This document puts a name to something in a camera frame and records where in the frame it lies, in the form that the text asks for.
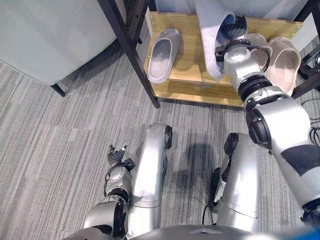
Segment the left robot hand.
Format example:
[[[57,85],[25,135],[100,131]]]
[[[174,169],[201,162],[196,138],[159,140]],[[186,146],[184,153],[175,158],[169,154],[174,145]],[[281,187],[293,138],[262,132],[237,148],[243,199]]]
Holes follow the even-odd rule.
[[[108,146],[107,150],[107,162],[108,164],[113,167],[114,165],[121,163],[123,160],[123,157],[125,155],[125,151],[127,150],[128,146],[130,144],[130,141],[127,140],[122,148],[116,150],[115,146],[110,144]]]

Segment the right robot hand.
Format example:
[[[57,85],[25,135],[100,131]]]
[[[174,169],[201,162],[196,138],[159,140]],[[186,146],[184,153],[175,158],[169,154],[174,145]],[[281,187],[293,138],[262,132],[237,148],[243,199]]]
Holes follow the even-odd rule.
[[[220,32],[229,42],[245,40],[248,33],[246,17],[236,15],[233,22],[224,20]]]

